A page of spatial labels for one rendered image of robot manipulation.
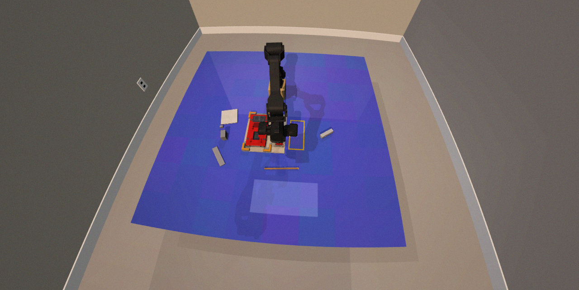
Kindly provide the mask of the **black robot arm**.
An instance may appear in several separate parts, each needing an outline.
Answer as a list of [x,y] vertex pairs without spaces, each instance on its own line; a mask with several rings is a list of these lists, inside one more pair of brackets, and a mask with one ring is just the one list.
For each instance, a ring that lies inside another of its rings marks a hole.
[[287,117],[287,105],[280,94],[280,89],[283,88],[284,83],[283,78],[285,77],[283,66],[280,66],[280,61],[284,59],[283,43],[266,43],[264,54],[270,66],[270,95],[266,103],[267,122],[271,122],[270,141],[272,143],[283,143],[286,138],[283,122],[286,122]]

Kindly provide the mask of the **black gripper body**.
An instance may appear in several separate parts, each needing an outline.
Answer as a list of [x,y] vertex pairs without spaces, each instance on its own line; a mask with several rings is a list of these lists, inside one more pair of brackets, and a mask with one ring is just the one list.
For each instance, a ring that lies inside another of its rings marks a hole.
[[[258,134],[266,135],[270,134],[270,127],[267,126],[267,122],[259,122]],[[298,124],[284,125],[284,133],[289,134],[290,137],[297,137],[298,135]]]

